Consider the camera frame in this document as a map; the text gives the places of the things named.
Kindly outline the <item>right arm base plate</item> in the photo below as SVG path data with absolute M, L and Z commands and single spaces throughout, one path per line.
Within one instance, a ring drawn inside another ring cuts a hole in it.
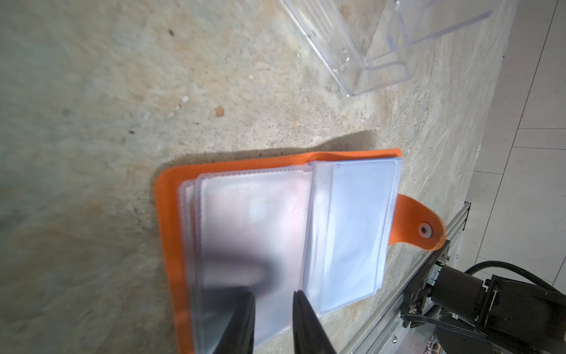
M 403 321 L 434 325 L 446 351 L 565 352 L 565 295 L 516 265 L 486 261 L 459 271 L 445 264 L 425 294 L 432 306 Z

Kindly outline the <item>orange card holder wallet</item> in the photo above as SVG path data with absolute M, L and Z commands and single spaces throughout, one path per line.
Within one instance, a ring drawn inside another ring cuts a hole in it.
M 375 295 L 390 245 L 445 245 L 435 212 L 399 193 L 400 150 L 310 152 L 165 170 L 155 196 L 181 353 L 251 352 L 291 327 Z

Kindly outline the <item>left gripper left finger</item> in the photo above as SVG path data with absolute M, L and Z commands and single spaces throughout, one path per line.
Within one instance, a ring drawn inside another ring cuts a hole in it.
M 252 354 L 256 319 L 256 299 L 243 295 L 213 354 Z

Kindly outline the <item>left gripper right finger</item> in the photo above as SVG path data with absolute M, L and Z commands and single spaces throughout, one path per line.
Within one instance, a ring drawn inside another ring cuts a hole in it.
M 336 354 L 303 291 L 293 294 L 293 346 L 296 354 Z

